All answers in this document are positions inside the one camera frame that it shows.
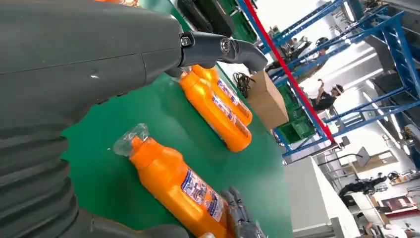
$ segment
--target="white wall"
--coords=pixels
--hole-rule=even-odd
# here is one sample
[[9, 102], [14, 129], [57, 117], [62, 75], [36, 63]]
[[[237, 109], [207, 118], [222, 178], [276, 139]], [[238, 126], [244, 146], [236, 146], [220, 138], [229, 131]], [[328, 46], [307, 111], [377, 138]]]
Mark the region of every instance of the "white wall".
[[313, 160], [287, 165], [285, 176], [294, 231], [330, 224], [338, 217], [345, 237], [359, 236], [352, 214]]
[[302, 160], [284, 169], [293, 229], [330, 222], [311, 160]]

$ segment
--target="orange bottle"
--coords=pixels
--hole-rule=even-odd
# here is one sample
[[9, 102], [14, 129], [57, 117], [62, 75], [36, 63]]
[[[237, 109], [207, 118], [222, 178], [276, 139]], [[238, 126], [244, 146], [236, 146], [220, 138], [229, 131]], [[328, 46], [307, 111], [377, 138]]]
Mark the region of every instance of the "orange bottle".
[[231, 109], [211, 90], [211, 83], [194, 72], [184, 72], [179, 84], [188, 101], [215, 130], [232, 152], [245, 149], [251, 143], [251, 133]]
[[252, 113], [247, 106], [239, 99], [238, 95], [220, 79], [215, 67], [206, 69], [201, 66], [192, 66], [193, 72], [200, 78], [211, 83], [211, 89], [215, 94], [231, 108], [232, 112], [242, 121], [244, 125], [249, 125], [252, 121]]
[[226, 201], [185, 164], [181, 153], [149, 137], [145, 124], [126, 132], [113, 150], [130, 156], [142, 185], [195, 236], [233, 238], [227, 231]]

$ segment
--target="person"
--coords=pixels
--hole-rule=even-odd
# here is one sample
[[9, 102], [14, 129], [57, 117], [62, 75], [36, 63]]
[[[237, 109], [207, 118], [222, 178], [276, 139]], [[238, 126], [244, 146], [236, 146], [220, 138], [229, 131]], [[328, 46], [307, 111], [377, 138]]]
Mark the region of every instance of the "person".
[[318, 89], [318, 96], [316, 99], [310, 99], [312, 103], [312, 107], [315, 111], [323, 111], [330, 108], [338, 96], [344, 93], [344, 89], [341, 85], [335, 85], [332, 90], [331, 94], [328, 94], [324, 91], [324, 83], [321, 79], [318, 79], [318, 81], [321, 81], [322, 84]]

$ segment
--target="bottle cap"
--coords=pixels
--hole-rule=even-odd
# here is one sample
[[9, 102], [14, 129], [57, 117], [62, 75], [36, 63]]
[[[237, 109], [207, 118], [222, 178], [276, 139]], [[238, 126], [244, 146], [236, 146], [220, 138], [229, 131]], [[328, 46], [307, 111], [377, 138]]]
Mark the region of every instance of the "bottle cap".
[[112, 150], [117, 155], [129, 156], [133, 148], [146, 141], [148, 137], [149, 131], [146, 124], [137, 124], [114, 143]]

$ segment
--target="black shirt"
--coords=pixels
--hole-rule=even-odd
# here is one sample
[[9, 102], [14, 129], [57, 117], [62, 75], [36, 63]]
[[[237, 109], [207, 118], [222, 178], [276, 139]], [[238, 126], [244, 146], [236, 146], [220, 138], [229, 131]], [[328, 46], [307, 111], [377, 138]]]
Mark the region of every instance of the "black shirt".
[[334, 104], [335, 99], [336, 97], [332, 97], [328, 93], [323, 92], [321, 94], [321, 99], [318, 104], [316, 103], [316, 99], [311, 99], [312, 107], [314, 108], [315, 111], [327, 110]]

